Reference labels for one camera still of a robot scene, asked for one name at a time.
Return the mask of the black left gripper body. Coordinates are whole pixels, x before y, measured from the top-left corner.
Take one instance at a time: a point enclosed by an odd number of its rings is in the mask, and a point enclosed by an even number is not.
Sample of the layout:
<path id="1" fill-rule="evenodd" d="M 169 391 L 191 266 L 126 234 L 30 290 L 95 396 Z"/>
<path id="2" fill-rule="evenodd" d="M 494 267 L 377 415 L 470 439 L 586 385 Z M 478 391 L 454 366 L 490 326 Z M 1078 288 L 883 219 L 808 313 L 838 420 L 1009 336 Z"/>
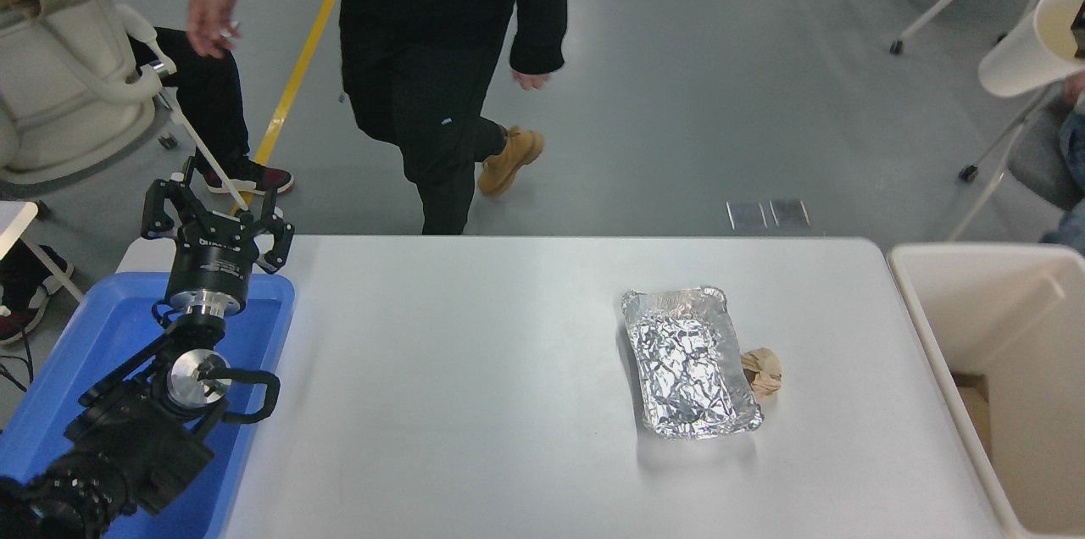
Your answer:
<path id="1" fill-rule="evenodd" d="M 229 217 L 180 226 L 167 295 L 210 291 L 247 296 L 256 245 L 251 238 L 243 236 L 246 230 L 239 219 Z"/>

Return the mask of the person's right hand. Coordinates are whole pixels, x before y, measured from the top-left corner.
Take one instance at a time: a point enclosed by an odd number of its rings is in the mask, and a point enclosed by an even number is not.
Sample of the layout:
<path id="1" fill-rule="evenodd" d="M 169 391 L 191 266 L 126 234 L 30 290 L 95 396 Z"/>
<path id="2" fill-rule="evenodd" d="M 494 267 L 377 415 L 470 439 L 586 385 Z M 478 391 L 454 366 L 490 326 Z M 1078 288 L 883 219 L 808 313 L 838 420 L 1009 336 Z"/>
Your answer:
<path id="1" fill-rule="evenodd" d="M 224 57 L 234 47 L 232 15 L 237 0 L 190 0 L 186 36 L 197 55 Z"/>

